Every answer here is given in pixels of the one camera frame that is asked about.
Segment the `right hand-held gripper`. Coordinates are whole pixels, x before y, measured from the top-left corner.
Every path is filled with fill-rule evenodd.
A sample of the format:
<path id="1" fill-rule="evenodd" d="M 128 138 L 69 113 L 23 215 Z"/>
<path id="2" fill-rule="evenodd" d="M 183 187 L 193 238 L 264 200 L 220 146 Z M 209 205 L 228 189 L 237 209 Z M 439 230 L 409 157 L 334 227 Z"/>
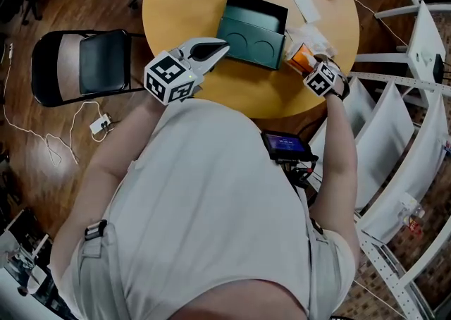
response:
<path id="1" fill-rule="evenodd" d="M 339 66 L 325 54 L 314 54 L 317 64 L 304 79 L 304 85 L 317 97 L 334 95 L 343 101 L 350 94 L 350 84 Z"/>

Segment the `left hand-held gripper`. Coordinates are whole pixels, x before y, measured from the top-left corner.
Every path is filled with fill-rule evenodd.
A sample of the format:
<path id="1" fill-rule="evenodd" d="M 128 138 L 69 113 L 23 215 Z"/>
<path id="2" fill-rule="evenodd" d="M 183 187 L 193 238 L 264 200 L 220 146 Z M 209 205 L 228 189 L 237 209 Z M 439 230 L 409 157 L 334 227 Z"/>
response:
<path id="1" fill-rule="evenodd" d="M 162 51 L 144 68 L 144 88 L 165 106 L 191 97 L 229 49 L 223 39 L 195 37 L 180 48 Z"/>

